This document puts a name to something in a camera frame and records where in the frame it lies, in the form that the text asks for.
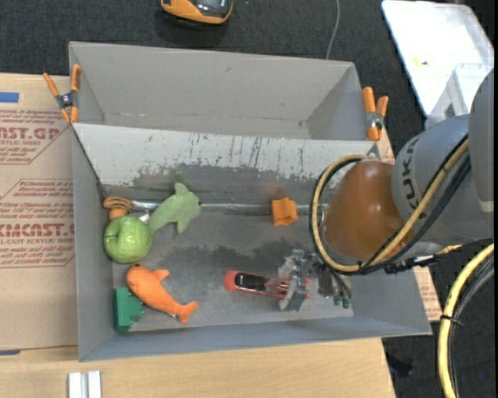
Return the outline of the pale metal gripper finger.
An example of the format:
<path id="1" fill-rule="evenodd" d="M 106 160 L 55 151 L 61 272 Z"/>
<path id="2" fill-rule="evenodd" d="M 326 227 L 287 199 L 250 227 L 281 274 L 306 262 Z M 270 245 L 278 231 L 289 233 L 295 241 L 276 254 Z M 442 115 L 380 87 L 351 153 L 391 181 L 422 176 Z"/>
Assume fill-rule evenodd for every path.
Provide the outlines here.
<path id="1" fill-rule="evenodd" d="M 289 279 L 292 274 L 296 274 L 300 278 L 309 278 L 313 262 L 311 254 L 306 254 L 303 250 L 293 250 L 283 258 L 282 265 L 277 269 L 277 276 L 280 279 Z"/>
<path id="2" fill-rule="evenodd" d="M 307 279 L 293 279 L 287 286 L 286 296 L 279 300 L 281 311 L 299 311 L 304 301 L 310 297 Z"/>

